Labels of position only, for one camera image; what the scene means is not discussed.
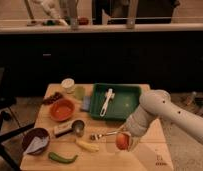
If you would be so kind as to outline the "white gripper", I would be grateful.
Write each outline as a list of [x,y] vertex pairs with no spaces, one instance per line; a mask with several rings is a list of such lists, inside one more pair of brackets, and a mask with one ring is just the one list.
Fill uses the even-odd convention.
[[145,111],[141,106],[129,115],[124,123],[124,128],[130,134],[128,150],[132,151],[140,142],[140,137],[144,136],[150,127],[150,124],[156,119],[155,115],[152,115]]

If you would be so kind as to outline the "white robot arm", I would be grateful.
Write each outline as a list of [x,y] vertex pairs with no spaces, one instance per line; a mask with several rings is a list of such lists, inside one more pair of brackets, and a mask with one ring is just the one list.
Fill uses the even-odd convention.
[[125,130],[130,136],[129,151],[137,146],[157,117],[170,120],[203,145],[203,118],[172,103],[168,92],[149,90],[140,95],[137,109],[124,123]]

